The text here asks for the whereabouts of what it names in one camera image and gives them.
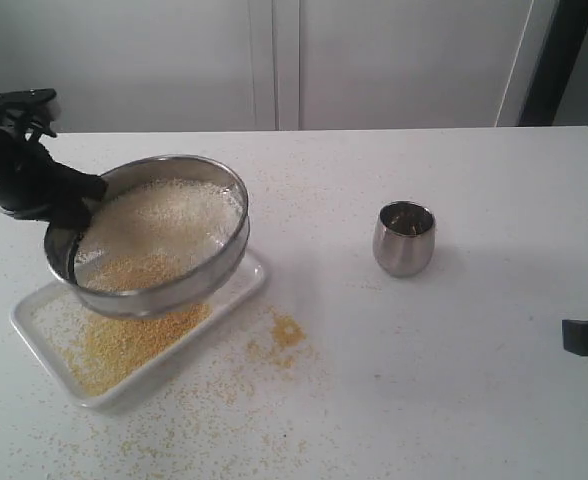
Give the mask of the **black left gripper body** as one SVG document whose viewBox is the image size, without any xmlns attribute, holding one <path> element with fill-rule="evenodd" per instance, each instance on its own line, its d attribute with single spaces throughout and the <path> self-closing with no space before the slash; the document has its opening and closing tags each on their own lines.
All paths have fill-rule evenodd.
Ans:
<svg viewBox="0 0 588 480">
<path fill-rule="evenodd" d="M 0 211 L 18 220 L 48 220 L 55 172 L 45 147 L 0 128 Z"/>
</svg>

